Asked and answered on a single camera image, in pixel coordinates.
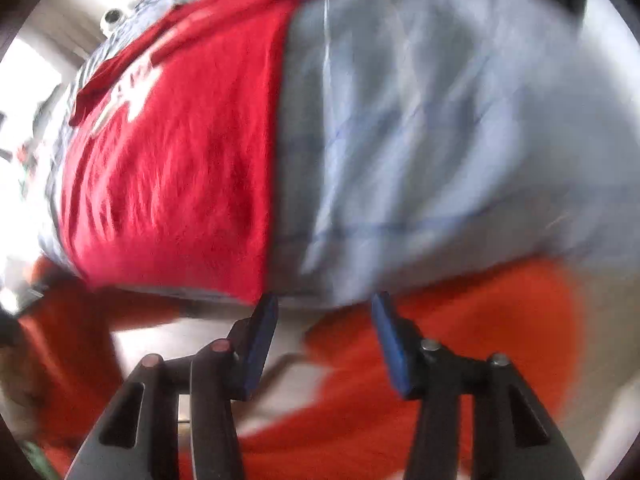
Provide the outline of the grey plaid bed duvet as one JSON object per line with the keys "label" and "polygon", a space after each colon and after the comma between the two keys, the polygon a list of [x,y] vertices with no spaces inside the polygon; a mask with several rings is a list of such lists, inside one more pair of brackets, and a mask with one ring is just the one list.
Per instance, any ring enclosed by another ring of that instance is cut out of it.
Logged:
{"label": "grey plaid bed duvet", "polygon": [[547,0],[310,0],[286,55],[268,288],[638,269],[639,101]]}

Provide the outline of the red sweater white print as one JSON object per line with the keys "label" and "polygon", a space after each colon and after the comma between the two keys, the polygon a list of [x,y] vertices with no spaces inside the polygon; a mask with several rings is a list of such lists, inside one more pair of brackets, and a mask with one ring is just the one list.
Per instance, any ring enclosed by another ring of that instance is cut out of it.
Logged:
{"label": "red sweater white print", "polygon": [[58,220],[89,285],[262,294],[283,57],[304,1],[175,6],[78,92]]}

